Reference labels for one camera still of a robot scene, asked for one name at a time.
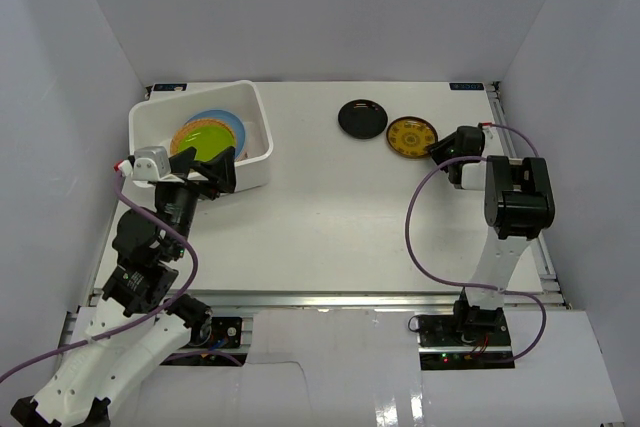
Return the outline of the orange woven round plate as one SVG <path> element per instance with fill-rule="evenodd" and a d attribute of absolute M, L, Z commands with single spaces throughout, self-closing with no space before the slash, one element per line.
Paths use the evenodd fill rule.
<path fill-rule="evenodd" d="M 174 149 L 176 148 L 176 144 L 179 141 L 180 138 L 182 138 L 184 135 L 186 135 L 189 131 L 197 128 L 197 127 L 202 127 L 202 126 L 209 126 L 209 125 L 220 125 L 223 127 L 226 127 L 233 135 L 233 131 L 228 127 L 227 124 L 225 124 L 224 122 L 215 120 L 215 119 L 201 119 L 201 120 L 197 120 L 197 121 L 192 121 L 189 123 L 186 123 L 183 127 L 181 127 L 173 136 L 171 143 L 170 143 L 170 154 L 173 156 L 177 153 L 174 152 Z"/>

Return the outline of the green round plate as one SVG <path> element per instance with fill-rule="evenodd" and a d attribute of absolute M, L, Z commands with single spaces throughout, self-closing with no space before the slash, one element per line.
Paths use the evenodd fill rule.
<path fill-rule="evenodd" d="M 190 147 L 196 149 L 195 159 L 197 161 L 210 161 L 228 147 L 236 144 L 234 135 L 220 125 L 209 125 L 197 127 L 189 131 L 179 139 L 174 149 L 175 153 L 180 153 Z"/>

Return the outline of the blue round plate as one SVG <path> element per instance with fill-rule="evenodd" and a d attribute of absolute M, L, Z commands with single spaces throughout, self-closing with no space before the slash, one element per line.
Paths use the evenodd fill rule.
<path fill-rule="evenodd" d="M 186 123 L 201 119 L 215 119 L 224 122 L 233 131 L 236 138 L 236 155 L 242 149 L 244 143 L 243 122 L 235 114 L 223 109 L 210 109 L 202 111 L 191 118 Z"/>

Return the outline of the yellow patterned round plate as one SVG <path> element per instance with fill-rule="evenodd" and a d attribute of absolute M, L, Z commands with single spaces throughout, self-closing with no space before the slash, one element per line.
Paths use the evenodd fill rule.
<path fill-rule="evenodd" d="M 428 158 L 429 149 L 439 141 L 435 127 L 415 116 L 393 120 L 386 129 L 385 138 L 392 151 L 408 159 Z"/>

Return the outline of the black round plate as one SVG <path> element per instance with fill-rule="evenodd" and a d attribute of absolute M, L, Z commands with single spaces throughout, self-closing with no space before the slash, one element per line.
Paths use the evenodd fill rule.
<path fill-rule="evenodd" d="M 338 112 L 341 130 L 358 140 L 369 140 L 380 135 L 388 125 L 386 110 L 369 99 L 355 99 L 344 104 Z"/>

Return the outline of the pink round plate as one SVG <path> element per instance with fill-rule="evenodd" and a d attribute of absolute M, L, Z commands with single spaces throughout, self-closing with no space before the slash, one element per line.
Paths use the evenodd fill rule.
<path fill-rule="evenodd" d="M 253 143 L 253 124 L 250 122 L 244 122 L 243 128 L 244 143 L 242 149 L 237 153 L 235 157 L 236 162 L 241 162 L 251 157 L 251 147 Z"/>

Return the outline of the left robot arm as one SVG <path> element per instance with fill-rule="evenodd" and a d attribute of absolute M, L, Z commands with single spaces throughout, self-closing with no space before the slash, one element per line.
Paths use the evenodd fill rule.
<path fill-rule="evenodd" d="M 169 155 L 161 146 L 136 150 L 114 167 L 116 181 L 146 183 L 154 207 L 127 205 L 112 247 L 116 265 L 81 340 L 54 350 L 64 358 L 35 395 L 16 401 L 12 417 L 22 426 L 108 426 L 129 395 L 179 348 L 205 343 L 211 311 L 188 294 L 199 260 L 188 236 L 200 200 L 215 200 L 236 188 L 235 149 L 202 161 L 189 147 Z M 192 267 L 187 282 L 170 262 L 184 255 Z"/>

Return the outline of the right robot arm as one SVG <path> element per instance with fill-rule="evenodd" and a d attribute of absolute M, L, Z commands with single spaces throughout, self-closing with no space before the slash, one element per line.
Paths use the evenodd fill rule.
<path fill-rule="evenodd" d="M 545 159 L 490 155 L 481 126 L 461 126 L 427 148 L 456 188 L 471 188 L 471 172 L 484 168 L 486 241 L 470 279 L 454 304 L 447 327 L 461 344 L 472 346 L 498 332 L 504 321 L 505 291 L 515 268 L 532 241 L 555 218 L 555 202 Z"/>

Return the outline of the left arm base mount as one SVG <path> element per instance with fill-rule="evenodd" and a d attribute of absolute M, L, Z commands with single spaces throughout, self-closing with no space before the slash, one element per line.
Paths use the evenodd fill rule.
<path fill-rule="evenodd" d="M 246 358 L 243 319 L 215 316 L 199 340 L 170 355 L 162 366 L 241 367 Z"/>

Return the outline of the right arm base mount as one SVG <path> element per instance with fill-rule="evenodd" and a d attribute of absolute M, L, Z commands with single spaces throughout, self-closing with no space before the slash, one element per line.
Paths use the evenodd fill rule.
<path fill-rule="evenodd" d="M 454 316 L 413 315 L 408 330 L 417 336 L 423 372 L 514 369 L 514 352 L 506 319 L 496 329 L 459 330 Z"/>

